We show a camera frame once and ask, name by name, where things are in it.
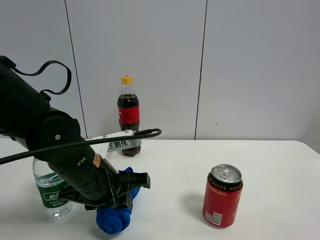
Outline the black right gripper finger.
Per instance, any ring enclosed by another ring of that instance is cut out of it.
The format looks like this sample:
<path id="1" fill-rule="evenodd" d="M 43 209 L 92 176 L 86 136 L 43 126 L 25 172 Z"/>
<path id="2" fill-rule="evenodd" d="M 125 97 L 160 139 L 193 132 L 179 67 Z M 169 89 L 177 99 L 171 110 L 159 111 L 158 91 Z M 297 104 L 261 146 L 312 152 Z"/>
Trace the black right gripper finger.
<path id="1" fill-rule="evenodd" d="M 132 193 L 129 192 L 119 199 L 119 205 L 115 209 L 131 214 L 132 208 L 133 208 L 133 196 L 132 196 Z"/>

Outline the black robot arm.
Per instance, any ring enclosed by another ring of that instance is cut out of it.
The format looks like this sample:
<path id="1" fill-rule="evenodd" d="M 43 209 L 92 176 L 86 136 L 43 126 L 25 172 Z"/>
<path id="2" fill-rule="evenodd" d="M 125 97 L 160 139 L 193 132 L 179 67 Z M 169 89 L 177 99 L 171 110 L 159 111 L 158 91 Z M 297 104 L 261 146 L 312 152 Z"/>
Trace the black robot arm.
<path id="1" fill-rule="evenodd" d="M 130 194 L 150 188 L 147 173 L 116 170 L 85 140 L 77 119 L 50 105 L 51 91 L 36 91 L 8 57 L 0 58 L 0 133 L 26 148 L 4 157 L 2 164 L 35 157 L 65 181 L 57 199 L 85 206 L 86 210 L 131 207 Z"/>

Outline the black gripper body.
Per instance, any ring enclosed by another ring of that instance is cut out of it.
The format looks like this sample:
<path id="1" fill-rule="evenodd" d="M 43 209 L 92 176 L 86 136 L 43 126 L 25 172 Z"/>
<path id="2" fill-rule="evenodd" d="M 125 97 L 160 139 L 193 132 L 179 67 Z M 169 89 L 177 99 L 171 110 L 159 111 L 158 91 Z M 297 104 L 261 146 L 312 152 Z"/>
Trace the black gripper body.
<path id="1" fill-rule="evenodd" d="M 48 166 L 88 200 L 101 201 L 99 208 L 115 208 L 127 193 L 151 187 L 148 173 L 114 173 L 92 149 L 52 158 Z"/>

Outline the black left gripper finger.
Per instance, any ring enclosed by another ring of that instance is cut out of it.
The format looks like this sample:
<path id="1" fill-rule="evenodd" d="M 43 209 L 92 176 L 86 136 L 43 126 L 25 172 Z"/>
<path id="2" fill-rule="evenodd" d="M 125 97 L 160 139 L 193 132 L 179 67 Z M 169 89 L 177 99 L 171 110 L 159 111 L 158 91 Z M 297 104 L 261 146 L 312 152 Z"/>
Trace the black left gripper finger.
<path id="1" fill-rule="evenodd" d="M 60 201 L 70 201 L 84 206 L 85 210 L 93 211 L 103 206 L 102 201 L 93 201 L 84 197 L 80 192 L 76 191 L 72 186 L 67 186 L 59 191 L 58 199 Z"/>

